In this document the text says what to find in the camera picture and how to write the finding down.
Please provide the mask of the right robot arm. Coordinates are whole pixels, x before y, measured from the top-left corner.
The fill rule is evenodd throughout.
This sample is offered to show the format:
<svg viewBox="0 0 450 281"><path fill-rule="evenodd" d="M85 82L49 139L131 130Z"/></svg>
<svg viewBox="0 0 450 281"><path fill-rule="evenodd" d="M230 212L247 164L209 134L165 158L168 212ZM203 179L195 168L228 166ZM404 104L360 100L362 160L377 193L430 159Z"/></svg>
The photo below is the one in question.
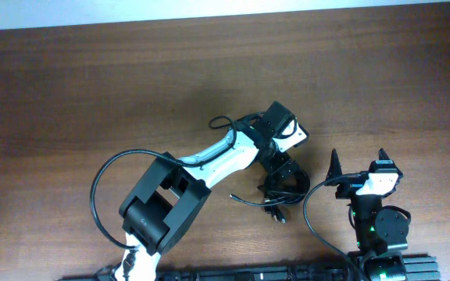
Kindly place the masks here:
<svg viewBox="0 0 450 281"><path fill-rule="evenodd" d="M357 280L406 279L401 252L408 248L412 216L403 208L383 204L402 177L383 148L367 170L348 174L342 172L337 151L331 152L327 185L336 188L337 199L349 201L358 250L348 253L348 260Z"/></svg>

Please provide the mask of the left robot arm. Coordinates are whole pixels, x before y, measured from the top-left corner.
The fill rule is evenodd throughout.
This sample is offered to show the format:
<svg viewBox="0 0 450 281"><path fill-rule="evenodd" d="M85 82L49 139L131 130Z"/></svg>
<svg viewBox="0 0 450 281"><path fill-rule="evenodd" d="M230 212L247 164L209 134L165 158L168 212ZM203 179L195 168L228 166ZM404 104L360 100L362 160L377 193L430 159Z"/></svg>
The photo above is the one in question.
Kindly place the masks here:
<svg viewBox="0 0 450 281"><path fill-rule="evenodd" d="M226 135L204 151L155 161L120 206L126 250L114 280L154 280L161 256L194 222L212 188L258 162L266 170L260 208L297 204L309 180L287 151L309 137L295 117L275 122L248 116L227 124Z"/></svg>

